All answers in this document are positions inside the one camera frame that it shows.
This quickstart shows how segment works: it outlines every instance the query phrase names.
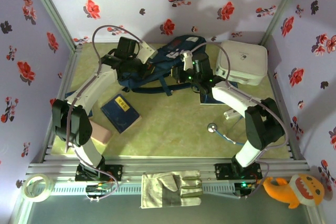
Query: floral wallpaper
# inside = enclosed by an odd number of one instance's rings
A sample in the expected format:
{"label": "floral wallpaper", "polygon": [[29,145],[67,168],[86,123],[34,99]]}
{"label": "floral wallpaper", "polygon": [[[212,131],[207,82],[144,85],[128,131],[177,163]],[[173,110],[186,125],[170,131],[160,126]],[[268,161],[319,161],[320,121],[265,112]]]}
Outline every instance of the floral wallpaper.
{"label": "floral wallpaper", "polygon": [[0,0],[0,223],[43,145],[70,55],[40,0]]}
{"label": "floral wallpaper", "polygon": [[[208,41],[261,41],[281,0],[52,0],[76,44],[91,41],[93,31],[113,24],[146,42],[169,42],[196,33]],[[284,34],[291,26],[284,26]],[[98,42],[128,36],[102,30]]]}
{"label": "floral wallpaper", "polygon": [[336,0],[291,0],[266,47],[269,73],[289,114],[292,138],[336,208]]}

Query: shark plush toy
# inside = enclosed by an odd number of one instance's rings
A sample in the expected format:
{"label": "shark plush toy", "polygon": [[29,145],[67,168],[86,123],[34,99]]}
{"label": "shark plush toy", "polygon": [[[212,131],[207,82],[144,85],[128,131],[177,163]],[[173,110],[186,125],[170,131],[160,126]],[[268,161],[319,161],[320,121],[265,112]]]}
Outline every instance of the shark plush toy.
{"label": "shark plush toy", "polygon": [[278,185],[271,183],[272,177],[265,179],[263,186],[267,194],[280,202],[288,203],[290,209],[300,204],[317,206],[324,197],[323,185],[307,174],[296,174],[288,183],[284,178],[276,178]]}

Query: work glove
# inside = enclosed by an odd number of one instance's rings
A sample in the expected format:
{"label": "work glove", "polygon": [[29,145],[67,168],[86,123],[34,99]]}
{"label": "work glove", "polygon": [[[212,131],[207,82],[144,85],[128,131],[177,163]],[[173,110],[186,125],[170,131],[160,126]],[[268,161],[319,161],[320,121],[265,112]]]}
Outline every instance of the work glove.
{"label": "work glove", "polygon": [[203,194],[198,170],[142,175],[141,208],[197,206]]}

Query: blue book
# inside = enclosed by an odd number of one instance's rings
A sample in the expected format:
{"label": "blue book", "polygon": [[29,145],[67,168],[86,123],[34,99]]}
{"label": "blue book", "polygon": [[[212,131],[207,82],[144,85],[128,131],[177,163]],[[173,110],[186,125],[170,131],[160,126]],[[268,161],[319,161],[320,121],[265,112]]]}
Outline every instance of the blue book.
{"label": "blue book", "polygon": [[[236,82],[230,81],[231,85],[238,88],[238,84]],[[221,105],[225,104],[224,102],[218,101],[209,95],[200,94],[199,95],[199,102],[201,105]]]}
{"label": "blue book", "polygon": [[140,114],[121,94],[116,95],[100,109],[119,133],[127,130],[141,118]]}
{"label": "blue book", "polygon": [[[71,91],[71,92],[66,93],[65,98],[71,96],[73,93],[75,93],[75,91]],[[90,110],[90,113],[89,113],[88,117],[90,118],[92,116],[93,116],[93,112],[92,112],[92,110]]]}

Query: white box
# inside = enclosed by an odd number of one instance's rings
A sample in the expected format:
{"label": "white box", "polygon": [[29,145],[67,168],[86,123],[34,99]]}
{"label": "white box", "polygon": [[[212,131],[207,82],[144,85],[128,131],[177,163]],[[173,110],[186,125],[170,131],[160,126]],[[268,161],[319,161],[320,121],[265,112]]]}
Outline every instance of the white box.
{"label": "white box", "polygon": [[[267,75],[267,50],[263,46],[226,40],[221,46],[230,59],[229,81],[259,85]],[[226,78],[228,63],[220,50],[216,63],[216,75]]]}

